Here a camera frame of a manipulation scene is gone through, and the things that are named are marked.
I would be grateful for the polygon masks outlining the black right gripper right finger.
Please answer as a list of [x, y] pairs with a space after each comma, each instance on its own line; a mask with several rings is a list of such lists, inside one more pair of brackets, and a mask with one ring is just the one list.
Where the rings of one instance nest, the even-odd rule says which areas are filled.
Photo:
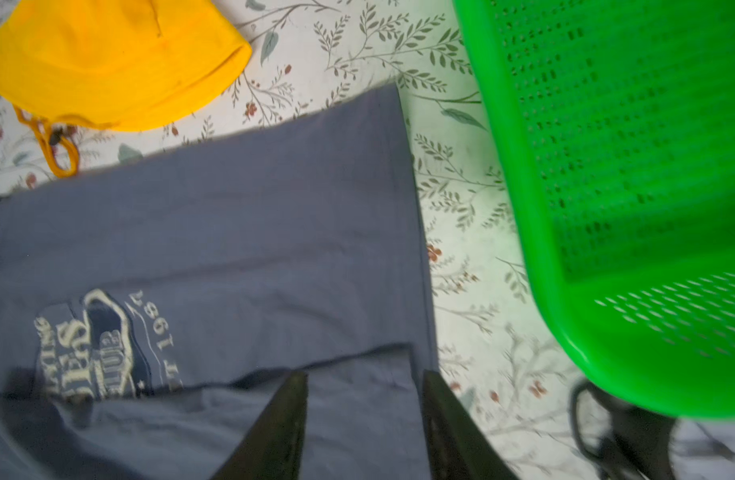
[[423, 372], [421, 402], [433, 480], [517, 480], [441, 374]]

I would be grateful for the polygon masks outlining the green plastic basket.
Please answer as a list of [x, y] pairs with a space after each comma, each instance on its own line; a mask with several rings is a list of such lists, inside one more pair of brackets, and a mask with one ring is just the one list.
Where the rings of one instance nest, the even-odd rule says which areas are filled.
[[459, 1], [533, 299], [602, 390], [735, 419], [735, 1]]

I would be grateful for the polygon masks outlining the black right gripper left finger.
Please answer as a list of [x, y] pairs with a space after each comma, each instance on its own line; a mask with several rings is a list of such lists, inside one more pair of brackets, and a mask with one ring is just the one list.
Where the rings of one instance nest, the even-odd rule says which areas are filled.
[[297, 480], [307, 398], [308, 375], [302, 371], [292, 372], [212, 479]]

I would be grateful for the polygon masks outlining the grey tank top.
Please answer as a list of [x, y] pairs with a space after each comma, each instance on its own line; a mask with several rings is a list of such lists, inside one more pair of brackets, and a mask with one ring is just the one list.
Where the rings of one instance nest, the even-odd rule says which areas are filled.
[[0, 479], [207, 479], [287, 374], [304, 479], [427, 479], [399, 90], [0, 198]]

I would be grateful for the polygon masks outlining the yellow bucket hat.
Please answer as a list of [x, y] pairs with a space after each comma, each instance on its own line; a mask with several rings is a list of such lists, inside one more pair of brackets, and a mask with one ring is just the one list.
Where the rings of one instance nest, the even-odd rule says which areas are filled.
[[63, 127], [167, 126], [215, 100], [251, 55], [211, 1], [21, 1], [0, 24], [0, 96], [67, 178], [80, 153]]

